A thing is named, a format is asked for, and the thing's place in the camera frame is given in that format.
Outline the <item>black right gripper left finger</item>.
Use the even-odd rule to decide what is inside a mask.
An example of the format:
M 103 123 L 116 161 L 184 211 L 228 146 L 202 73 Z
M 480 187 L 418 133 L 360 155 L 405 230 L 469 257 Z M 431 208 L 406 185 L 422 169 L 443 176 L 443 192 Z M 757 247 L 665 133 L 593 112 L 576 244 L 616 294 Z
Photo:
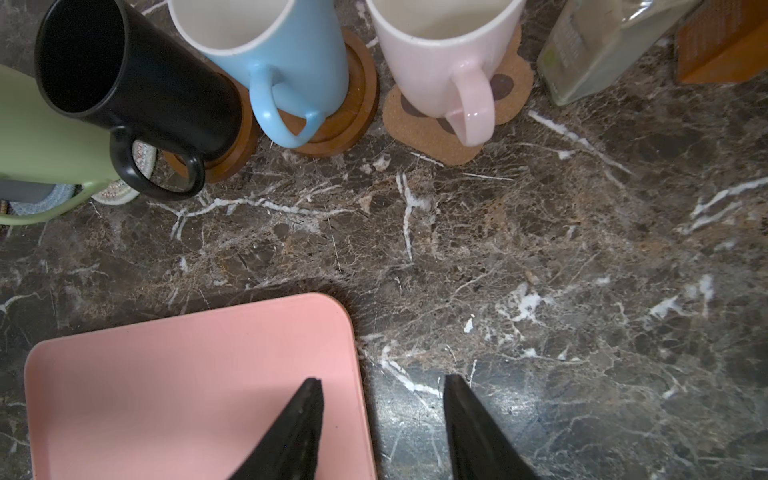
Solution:
M 323 413 L 322 382 L 307 378 L 230 479 L 314 479 Z

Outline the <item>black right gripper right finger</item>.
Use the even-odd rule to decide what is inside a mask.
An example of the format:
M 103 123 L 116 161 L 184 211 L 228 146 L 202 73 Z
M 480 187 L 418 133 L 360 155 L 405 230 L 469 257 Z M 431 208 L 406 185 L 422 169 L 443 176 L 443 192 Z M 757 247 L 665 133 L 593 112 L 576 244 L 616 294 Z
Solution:
M 454 479 L 537 479 L 460 375 L 445 377 L 443 408 Z

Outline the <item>multicolour stitched white coaster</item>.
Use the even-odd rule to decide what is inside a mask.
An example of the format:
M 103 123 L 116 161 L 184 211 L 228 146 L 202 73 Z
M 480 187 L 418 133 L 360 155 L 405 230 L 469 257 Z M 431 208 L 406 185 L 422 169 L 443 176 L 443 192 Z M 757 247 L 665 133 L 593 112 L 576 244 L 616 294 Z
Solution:
M 141 173 L 147 178 L 151 178 L 157 161 L 157 149 L 147 143 L 136 141 L 133 144 L 132 152 Z M 123 180 L 117 180 L 110 183 L 104 190 L 96 193 L 92 199 L 103 205 L 118 206 L 131 202 L 139 195 L 140 193 L 137 190 L 130 187 Z

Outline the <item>brown paw shaped coaster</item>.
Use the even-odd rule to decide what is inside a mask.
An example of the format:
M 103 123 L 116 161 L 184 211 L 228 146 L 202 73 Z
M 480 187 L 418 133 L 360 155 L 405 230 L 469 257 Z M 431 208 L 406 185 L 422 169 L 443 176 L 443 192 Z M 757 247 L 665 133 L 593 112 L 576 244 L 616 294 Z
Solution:
M 495 124 L 509 123 L 526 104 L 534 82 L 533 69 L 518 53 L 522 28 L 517 27 L 502 62 L 490 80 L 495 101 Z M 466 147 L 458 140 L 451 125 L 443 118 L 435 119 L 418 111 L 398 87 L 388 93 L 383 107 L 383 123 L 387 133 L 407 145 L 422 159 L 446 166 L 460 166 L 472 161 L 482 150 Z

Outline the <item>round brown wooden coaster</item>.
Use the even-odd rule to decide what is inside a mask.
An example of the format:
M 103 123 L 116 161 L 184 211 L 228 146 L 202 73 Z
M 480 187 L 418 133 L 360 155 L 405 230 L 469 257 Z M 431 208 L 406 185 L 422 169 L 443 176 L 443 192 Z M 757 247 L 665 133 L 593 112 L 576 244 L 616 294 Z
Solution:
M 308 64 L 281 68 L 285 78 L 274 86 L 274 100 L 289 133 L 312 134 L 295 150 L 330 157 L 349 150 L 367 131 L 378 108 L 378 73 L 360 38 L 336 21 L 311 33 L 314 42 L 302 56 Z

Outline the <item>light blue woven coaster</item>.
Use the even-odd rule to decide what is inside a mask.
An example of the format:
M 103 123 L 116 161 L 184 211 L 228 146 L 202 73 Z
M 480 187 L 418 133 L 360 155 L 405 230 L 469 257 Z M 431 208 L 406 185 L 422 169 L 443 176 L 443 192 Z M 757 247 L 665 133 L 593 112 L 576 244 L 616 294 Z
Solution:
M 66 203 L 74 196 L 75 191 L 75 185 L 57 184 L 42 200 L 36 202 L 10 201 L 9 205 L 13 214 L 17 216 L 42 214 Z

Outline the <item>pink white mug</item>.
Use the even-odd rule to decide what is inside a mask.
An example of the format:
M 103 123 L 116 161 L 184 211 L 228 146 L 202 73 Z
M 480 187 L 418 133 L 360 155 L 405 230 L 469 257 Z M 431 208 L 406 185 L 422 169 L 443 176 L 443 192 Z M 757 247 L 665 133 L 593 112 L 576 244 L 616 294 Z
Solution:
M 368 1 L 385 61 L 404 97 L 444 118 L 474 147 L 495 129 L 490 80 L 522 16 L 524 0 Z

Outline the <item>light blue mug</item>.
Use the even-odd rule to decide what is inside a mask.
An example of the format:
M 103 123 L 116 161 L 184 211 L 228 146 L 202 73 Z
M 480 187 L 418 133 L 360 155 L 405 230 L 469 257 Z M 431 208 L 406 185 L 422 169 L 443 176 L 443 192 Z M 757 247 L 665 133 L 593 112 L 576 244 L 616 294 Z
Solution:
M 172 0 L 180 35 L 245 86 L 275 143 L 308 143 L 343 104 L 349 67 L 331 1 Z

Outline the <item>green white mug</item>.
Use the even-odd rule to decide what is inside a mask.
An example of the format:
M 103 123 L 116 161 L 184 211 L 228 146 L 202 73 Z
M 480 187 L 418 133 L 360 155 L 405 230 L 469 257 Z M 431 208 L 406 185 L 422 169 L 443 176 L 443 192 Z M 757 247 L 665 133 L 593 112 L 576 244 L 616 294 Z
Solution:
M 119 179 L 110 156 L 109 131 L 55 112 L 35 79 L 1 67 L 1 178 L 81 186 L 80 193 L 47 211 L 1 216 L 6 226 L 47 222 Z

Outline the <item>black mug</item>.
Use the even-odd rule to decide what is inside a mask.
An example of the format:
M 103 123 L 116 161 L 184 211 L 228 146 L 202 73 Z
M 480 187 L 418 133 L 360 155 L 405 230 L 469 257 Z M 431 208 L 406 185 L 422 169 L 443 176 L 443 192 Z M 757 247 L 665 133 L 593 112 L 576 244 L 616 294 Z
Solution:
M 57 113 L 110 133 L 119 177 L 157 200 L 197 195 L 205 167 L 225 154 L 241 129 L 236 87 L 123 1 L 56 1 L 40 24 L 35 77 Z M 132 154 L 135 141 L 181 157 L 183 191 L 146 177 Z

